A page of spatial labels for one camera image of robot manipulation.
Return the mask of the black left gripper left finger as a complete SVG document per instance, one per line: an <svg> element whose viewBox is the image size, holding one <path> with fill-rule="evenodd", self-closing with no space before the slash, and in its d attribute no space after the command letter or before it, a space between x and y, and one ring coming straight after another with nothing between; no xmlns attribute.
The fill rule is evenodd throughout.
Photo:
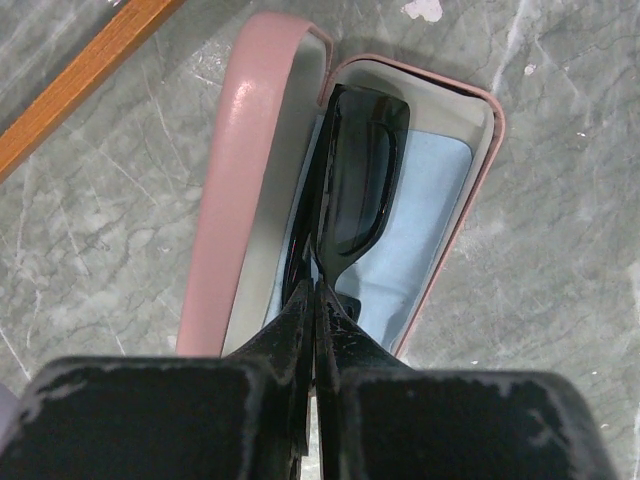
<svg viewBox="0 0 640 480"><path fill-rule="evenodd" d="M223 357L64 357L23 393L5 479L296 479L308 451L314 294Z"/></svg>

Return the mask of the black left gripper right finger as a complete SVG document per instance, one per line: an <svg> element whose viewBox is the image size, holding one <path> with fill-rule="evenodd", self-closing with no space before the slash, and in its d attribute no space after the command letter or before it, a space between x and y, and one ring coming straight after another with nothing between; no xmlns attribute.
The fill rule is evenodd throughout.
<svg viewBox="0 0 640 480"><path fill-rule="evenodd" d="M326 479L612 479L594 418L542 371L416 370L315 289L316 392Z"/></svg>

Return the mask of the light blue cleaning cloth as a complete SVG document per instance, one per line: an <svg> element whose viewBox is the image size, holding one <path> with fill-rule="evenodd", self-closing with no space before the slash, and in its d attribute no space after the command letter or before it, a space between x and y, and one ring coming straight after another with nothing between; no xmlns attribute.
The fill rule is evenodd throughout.
<svg viewBox="0 0 640 480"><path fill-rule="evenodd" d="M464 142L411 130L386 228L338 279L336 291L361 302L358 325L390 353L424 296L471 160Z"/></svg>

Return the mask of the black sunglasses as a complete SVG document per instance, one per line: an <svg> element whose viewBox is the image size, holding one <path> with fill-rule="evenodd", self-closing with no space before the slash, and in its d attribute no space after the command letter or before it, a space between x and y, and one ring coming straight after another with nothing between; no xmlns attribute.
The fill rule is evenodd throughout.
<svg viewBox="0 0 640 480"><path fill-rule="evenodd" d="M409 123L410 107L396 96L334 87L293 220L283 303L313 268L334 288L379 241L390 218Z"/></svg>

